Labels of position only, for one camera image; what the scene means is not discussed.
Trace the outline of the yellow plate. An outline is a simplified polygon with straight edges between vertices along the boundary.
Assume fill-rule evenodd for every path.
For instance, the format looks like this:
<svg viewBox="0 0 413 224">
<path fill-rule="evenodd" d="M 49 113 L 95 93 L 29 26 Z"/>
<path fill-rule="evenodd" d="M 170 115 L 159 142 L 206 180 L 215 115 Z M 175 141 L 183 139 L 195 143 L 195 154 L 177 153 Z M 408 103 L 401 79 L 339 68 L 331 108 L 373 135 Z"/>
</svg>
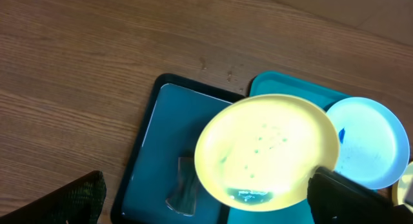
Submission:
<svg viewBox="0 0 413 224">
<path fill-rule="evenodd" d="M 401 178 L 392 186 L 392 201 L 395 205 L 405 205 L 410 211 L 412 206 L 404 202 L 405 196 L 412 184 L 413 167 L 412 162 L 407 165 L 407 168 Z"/>
<path fill-rule="evenodd" d="M 333 170 L 339 149 L 323 109 L 297 96 L 266 94 L 220 111 L 203 129 L 194 163 L 219 202 L 267 212 L 303 201 L 309 179 L 319 167 Z"/>
</svg>

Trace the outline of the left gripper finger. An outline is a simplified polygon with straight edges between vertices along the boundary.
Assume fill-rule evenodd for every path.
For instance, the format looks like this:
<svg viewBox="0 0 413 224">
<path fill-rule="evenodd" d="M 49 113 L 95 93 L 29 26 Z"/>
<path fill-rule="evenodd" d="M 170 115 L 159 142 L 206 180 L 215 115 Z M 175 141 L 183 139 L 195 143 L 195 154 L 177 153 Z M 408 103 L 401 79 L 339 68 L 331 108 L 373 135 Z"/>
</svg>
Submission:
<svg viewBox="0 0 413 224">
<path fill-rule="evenodd" d="M 96 224 L 106 198 L 103 173 L 83 177 L 1 217 L 11 224 Z"/>
</svg>

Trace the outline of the light blue plate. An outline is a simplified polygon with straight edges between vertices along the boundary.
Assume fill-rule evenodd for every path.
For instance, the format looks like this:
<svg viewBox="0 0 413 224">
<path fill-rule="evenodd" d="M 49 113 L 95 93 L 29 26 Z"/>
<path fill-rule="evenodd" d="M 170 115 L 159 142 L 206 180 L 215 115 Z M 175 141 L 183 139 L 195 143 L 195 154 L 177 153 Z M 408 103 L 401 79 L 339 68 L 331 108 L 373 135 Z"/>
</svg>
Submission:
<svg viewBox="0 0 413 224">
<path fill-rule="evenodd" d="M 410 144 L 400 120 L 387 107 L 349 97 L 327 110 L 340 142 L 335 171 L 372 190 L 389 187 L 404 173 Z"/>
</svg>

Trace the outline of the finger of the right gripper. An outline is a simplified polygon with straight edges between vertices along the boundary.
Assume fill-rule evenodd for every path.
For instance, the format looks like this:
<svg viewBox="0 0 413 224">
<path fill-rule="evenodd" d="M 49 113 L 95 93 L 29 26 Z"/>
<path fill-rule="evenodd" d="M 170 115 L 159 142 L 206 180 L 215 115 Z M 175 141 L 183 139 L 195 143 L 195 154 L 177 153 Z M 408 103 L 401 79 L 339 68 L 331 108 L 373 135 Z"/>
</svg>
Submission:
<svg viewBox="0 0 413 224">
<path fill-rule="evenodd" d="M 411 224 L 405 205 L 363 187 L 325 167 L 308 181 L 307 201 L 315 224 Z"/>
</svg>

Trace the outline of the green and orange sponge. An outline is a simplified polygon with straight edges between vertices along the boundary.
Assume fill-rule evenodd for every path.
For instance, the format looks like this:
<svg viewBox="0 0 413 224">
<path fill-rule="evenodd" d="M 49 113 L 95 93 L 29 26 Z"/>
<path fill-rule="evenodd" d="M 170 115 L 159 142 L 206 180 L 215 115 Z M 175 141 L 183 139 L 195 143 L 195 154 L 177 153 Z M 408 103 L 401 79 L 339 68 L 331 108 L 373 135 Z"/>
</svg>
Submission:
<svg viewBox="0 0 413 224">
<path fill-rule="evenodd" d="M 180 157 L 177 167 L 177 185 L 165 200 L 168 208 L 184 216 L 193 216 L 196 213 L 198 186 L 194 159 Z"/>
</svg>

